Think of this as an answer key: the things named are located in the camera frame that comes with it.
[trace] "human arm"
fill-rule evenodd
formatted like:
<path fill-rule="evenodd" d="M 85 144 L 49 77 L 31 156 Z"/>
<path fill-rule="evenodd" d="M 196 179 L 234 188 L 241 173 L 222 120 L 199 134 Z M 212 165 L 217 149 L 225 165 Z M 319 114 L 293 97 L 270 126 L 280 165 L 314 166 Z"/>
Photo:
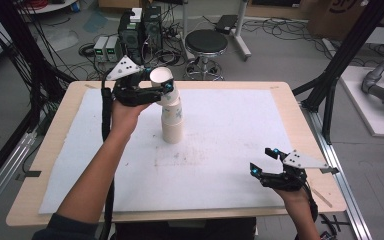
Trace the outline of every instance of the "human arm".
<path fill-rule="evenodd" d="M 126 107 L 114 102 L 110 134 L 62 201 L 58 215 L 85 223 L 98 222 L 121 155 L 139 114 L 147 106 Z"/>
<path fill-rule="evenodd" d="M 274 191 L 283 199 L 286 211 L 295 224 L 299 239 L 320 240 L 305 190 L 301 188 L 299 191 L 292 192 L 276 189 Z"/>

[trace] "dark sleeve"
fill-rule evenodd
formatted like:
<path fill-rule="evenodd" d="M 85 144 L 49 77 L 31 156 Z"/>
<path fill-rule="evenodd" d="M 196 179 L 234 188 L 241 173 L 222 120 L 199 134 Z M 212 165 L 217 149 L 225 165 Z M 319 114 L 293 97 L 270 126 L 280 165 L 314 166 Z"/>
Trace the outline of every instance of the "dark sleeve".
<path fill-rule="evenodd" d="M 98 224 L 90 224 L 69 219 L 54 213 L 45 229 L 37 231 L 33 240 L 95 240 Z"/>

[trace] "white paper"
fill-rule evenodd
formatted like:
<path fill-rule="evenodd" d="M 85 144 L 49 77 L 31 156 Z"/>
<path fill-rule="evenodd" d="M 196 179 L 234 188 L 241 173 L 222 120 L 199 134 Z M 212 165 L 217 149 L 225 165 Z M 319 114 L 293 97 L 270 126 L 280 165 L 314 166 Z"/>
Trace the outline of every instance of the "white paper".
<path fill-rule="evenodd" d="M 283 206 L 249 169 L 253 162 L 278 173 L 282 164 L 264 149 L 292 151 L 270 91 L 182 89 L 180 96 L 184 137 L 178 144 L 162 139 L 161 106 L 140 115 L 115 176 L 114 211 Z M 39 213 L 56 211 L 102 144 L 101 104 L 100 90 L 89 89 Z"/>

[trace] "stacked cups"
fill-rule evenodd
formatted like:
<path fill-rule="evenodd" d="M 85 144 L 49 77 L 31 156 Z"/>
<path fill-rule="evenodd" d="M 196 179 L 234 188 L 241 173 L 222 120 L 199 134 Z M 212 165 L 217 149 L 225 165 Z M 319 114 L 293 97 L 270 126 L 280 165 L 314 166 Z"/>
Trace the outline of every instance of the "stacked cups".
<path fill-rule="evenodd" d="M 149 78 L 153 87 L 161 86 L 161 83 L 173 78 L 170 69 L 158 67 L 152 70 Z M 173 91 L 161 97 L 157 104 L 162 106 L 161 126 L 163 139 L 167 143 L 178 143 L 183 137 L 182 102 L 179 91 L 173 83 Z"/>

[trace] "power supply box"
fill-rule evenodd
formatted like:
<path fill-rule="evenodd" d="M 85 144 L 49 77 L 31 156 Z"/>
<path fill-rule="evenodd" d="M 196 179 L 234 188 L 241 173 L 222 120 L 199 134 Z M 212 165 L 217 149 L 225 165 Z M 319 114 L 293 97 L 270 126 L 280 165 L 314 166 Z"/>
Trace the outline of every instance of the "power supply box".
<path fill-rule="evenodd" d="M 107 41 L 108 41 L 108 37 L 99 37 L 98 41 L 93 47 L 93 50 L 95 52 L 95 60 L 97 62 L 108 61 L 107 51 L 105 51 L 105 46 L 107 45 Z"/>
<path fill-rule="evenodd" d="M 110 36 L 105 50 L 107 51 L 108 61 L 118 62 L 121 57 L 120 39 L 117 36 Z"/>

